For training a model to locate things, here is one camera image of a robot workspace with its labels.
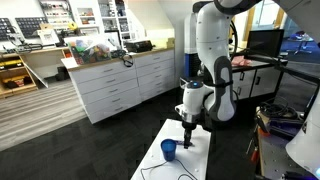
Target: blue plastic cup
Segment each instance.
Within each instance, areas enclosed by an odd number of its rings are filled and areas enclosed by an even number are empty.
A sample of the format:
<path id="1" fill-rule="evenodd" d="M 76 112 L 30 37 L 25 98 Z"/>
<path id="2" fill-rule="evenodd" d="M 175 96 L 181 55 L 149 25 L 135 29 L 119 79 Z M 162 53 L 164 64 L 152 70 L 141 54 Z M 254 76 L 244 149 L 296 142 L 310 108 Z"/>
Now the blue plastic cup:
<path id="1" fill-rule="evenodd" d="M 177 143 L 172 139 L 165 139 L 161 142 L 163 157 L 166 161 L 173 161 L 176 157 Z"/>

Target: drawer handle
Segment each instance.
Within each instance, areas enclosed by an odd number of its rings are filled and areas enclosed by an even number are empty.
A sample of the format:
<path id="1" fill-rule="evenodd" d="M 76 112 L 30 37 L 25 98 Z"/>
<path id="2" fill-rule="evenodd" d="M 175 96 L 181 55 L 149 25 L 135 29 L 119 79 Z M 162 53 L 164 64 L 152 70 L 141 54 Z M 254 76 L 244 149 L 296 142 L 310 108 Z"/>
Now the drawer handle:
<path id="1" fill-rule="evenodd" d="M 240 96 L 240 94 L 241 94 L 241 90 L 242 90 L 242 88 L 241 87 L 238 87 L 238 89 L 237 89 L 237 94 Z"/>
<path id="2" fill-rule="evenodd" d="M 116 91 L 118 91 L 118 89 L 115 89 L 115 90 L 112 90 L 112 91 L 109 91 L 109 92 L 116 92 Z"/>
<path id="3" fill-rule="evenodd" d="M 119 111 L 119 110 L 121 110 L 121 109 L 123 109 L 123 107 L 120 107 L 120 108 L 118 108 L 118 109 L 115 109 L 114 111 Z"/>
<path id="4" fill-rule="evenodd" d="M 259 85 L 260 84 L 260 80 L 261 80 L 261 77 L 257 77 L 257 81 L 256 81 L 256 85 Z"/>
<path id="5" fill-rule="evenodd" d="M 120 101 L 120 99 L 121 99 L 121 98 L 119 98 L 119 99 L 116 99 L 116 100 L 113 100 L 112 102 L 117 102 L 117 101 Z"/>
<path id="6" fill-rule="evenodd" d="M 112 79 L 112 80 L 110 80 L 110 81 L 107 81 L 107 83 L 111 83 L 111 82 L 113 82 L 113 81 L 115 81 L 116 79 Z"/>
<path id="7" fill-rule="evenodd" d="M 110 72 L 112 71 L 113 69 L 108 69 L 108 70 L 104 70 L 103 72 Z"/>
<path id="8" fill-rule="evenodd" d="M 241 72 L 241 74 L 240 74 L 240 81 L 243 81 L 244 75 L 245 75 L 245 73 L 244 73 L 244 72 Z"/>

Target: white robotic arm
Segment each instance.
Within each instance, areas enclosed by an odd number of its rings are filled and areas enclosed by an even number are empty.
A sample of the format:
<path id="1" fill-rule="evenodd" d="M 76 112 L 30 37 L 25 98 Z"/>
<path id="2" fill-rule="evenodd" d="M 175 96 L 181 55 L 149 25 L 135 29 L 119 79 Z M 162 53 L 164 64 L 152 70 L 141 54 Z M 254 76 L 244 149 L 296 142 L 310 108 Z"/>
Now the white robotic arm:
<path id="1" fill-rule="evenodd" d="M 189 82 L 183 104 L 176 107 L 185 128 L 185 148 L 195 128 L 201 109 L 212 120 L 227 121 L 235 113 L 232 96 L 232 69 L 229 61 L 228 32 L 233 15 L 250 9 L 261 0 L 214 0 L 201 2 L 196 16 L 197 53 L 210 72 L 214 86 Z M 274 0 L 302 30 L 320 42 L 319 0 Z M 286 146 L 290 157 L 320 178 L 320 96 L 318 94 L 306 119 L 306 127 Z"/>

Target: monitor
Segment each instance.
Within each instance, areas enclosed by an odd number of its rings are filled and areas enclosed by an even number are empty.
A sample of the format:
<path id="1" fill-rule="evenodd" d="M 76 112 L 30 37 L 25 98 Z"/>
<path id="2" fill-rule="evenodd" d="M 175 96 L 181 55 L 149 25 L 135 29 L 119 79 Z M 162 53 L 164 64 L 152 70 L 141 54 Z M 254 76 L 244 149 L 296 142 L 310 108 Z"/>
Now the monitor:
<path id="1" fill-rule="evenodd" d="M 250 31 L 247 48 L 252 51 L 250 52 L 249 50 L 249 55 L 258 54 L 278 57 L 283 34 L 283 29 Z"/>

